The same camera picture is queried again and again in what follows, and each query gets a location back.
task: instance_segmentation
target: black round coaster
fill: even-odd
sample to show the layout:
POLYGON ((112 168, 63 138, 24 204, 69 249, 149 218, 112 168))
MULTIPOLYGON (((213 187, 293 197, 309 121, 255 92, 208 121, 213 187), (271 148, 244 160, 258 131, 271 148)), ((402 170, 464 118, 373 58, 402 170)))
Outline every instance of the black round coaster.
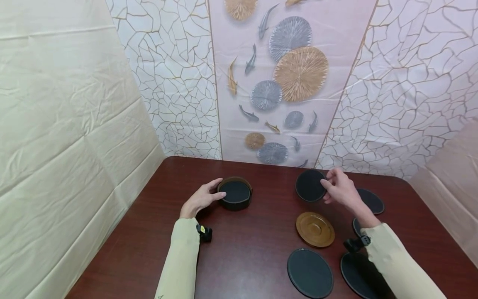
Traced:
POLYGON ((324 197, 327 190, 320 180, 325 178, 322 172, 316 169, 308 169, 301 173, 295 181, 295 191, 305 201, 317 201, 324 197))
POLYGON ((365 189, 357 189, 358 194, 362 198, 362 201, 370 208, 372 213, 375 215, 382 214, 385 211, 385 205, 383 201, 375 195, 375 193, 365 190, 365 189))
POLYGON ((226 192, 221 199, 221 204, 228 210, 238 211, 245 209, 250 204, 252 188, 250 184, 241 177, 228 177, 217 187, 218 192, 226 192))
POLYGON ((382 274, 360 253, 346 253, 340 260, 340 271, 348 286, 364 299, 389 298, 391 290, 382 274))
POLYGON ((362 227, 360 226, 360 223, 357 218, 354 218, 354 220, 352 221, 352 229, 354 230, 355 235, 359 238, 362 236, 362 233, 360 232, 361 228, 362 227))
POLYGON ((308 249, 297 249, 287 260, 287 273, 295 288, 312 299, 325 298, 332 292, 334 277, 323 257, 308 249))

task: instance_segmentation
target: black clip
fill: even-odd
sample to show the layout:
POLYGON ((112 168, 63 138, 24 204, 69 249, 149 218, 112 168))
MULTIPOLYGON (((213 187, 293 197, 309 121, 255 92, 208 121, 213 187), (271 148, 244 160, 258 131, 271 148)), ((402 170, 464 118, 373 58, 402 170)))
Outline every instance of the black clip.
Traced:
POLYGON ((201 224, 196 225, 197 232, 199 233, 199 239, 203 242, 211 242, 212 228, 205 227, 201 224))
POLYGON ((370 245, 372 240, 368 236, 361 236, 360 238, 353 240, 353 239, 348 239, 344 242, 345 248, 348 250, 350 253, 354 253, 359 251, 365 246, 370 245))

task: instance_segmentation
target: wooden table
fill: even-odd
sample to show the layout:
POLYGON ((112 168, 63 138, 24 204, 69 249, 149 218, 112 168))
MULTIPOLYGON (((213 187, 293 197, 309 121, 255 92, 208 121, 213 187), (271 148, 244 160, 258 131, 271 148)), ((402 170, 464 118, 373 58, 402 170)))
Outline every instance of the wooden table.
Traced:
MULTIPOLYGON (((251 205, 238 212, 213 205, 198 216, 214 234, 211 243, 200 247, 197 299, 304 298, 290 282, 286 262, 293 250, 310 248, 295 229, 297 216, 305 211, 326 216, 336 231, 331 246, 313 249, 332 268, 335 284, 328 298, 358 298, 339 269, 346 252, 342 242, 354 237, 352 215, 338 205, 299 199, 294 185, 302 171, 167 158, 67 298, 153 299, 182 204, 201 184, 229 176, 244 177, 252 184, 251 205)), ((378 217, 394 229, 448 298, 477 298, 478 270, 408 183, 395 177, 349 177, 357 188, 369 189, 382 198, 385 212, 378 217)))

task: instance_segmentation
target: beige sleeve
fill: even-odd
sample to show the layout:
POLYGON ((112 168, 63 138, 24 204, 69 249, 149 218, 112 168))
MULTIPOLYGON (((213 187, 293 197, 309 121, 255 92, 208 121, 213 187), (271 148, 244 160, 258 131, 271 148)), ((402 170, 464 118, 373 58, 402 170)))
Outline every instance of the beige sleeve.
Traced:
POLYGON ((171 245, 154 299, 194 299, 199 252, 196 225, 195 218, 179 219, 174 224, 171 245))
POLYGON ((366 247, 369 260, 383 275, 397 299, 446 298, 387 224, 362 229, 361 232, 371 239, 366 247))

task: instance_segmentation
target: gray koi fish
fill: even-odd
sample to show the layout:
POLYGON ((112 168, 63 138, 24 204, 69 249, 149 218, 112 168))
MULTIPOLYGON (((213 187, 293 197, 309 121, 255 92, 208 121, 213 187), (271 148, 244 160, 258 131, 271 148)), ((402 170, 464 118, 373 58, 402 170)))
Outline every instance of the gray koi fish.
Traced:
POLYGON ((267 19, 269 18, 269 15, 271 13, 271 11, 277 6, 279 5, 278 3, 274 6, 272 6, 267 12, 266 14, 264 15, 264 17, 262 18, 262 21, 261 21, 261 24, 259 25, 259 39, 262 39, 264 37, 264 34, 266 33, 266 30, 269 28, 267 27, 267 19))
POLYGON ((295 149, 296 152, 298 152, 300 150, 300 142, 294 136, 291 136, 291 137, 295 140, 294 149, 295 149))
POLYGON ((309 125, 309 133, 312 133, 317 126, 317 113, 314 111, 314 121, 309 125))
POLYGON ((309 162, 309 159, 306 159, 305 162, 303 164, 300 164, 297 168, 305 167, 307 165, 307 162, 309 162))
POLYGON ((244 71, 246 75, 248 75, 250 71, 252 71, 256 62, 256 44, 252 46, 252 49, 254 50, 254 53, 252 54, 252 57, 250 58, 249 62, 246 64, 246 70, 244 71))
POLYGON ((242 114, 244 114, 248 120, 252 121, 252 122, 258 122, 259 121, 259 117, 257 117, 254 113, 249 113, 249 112, 245 112, 244 109, 242 108, 242 105, 239 105, 239 108, 242 112, 242 114))

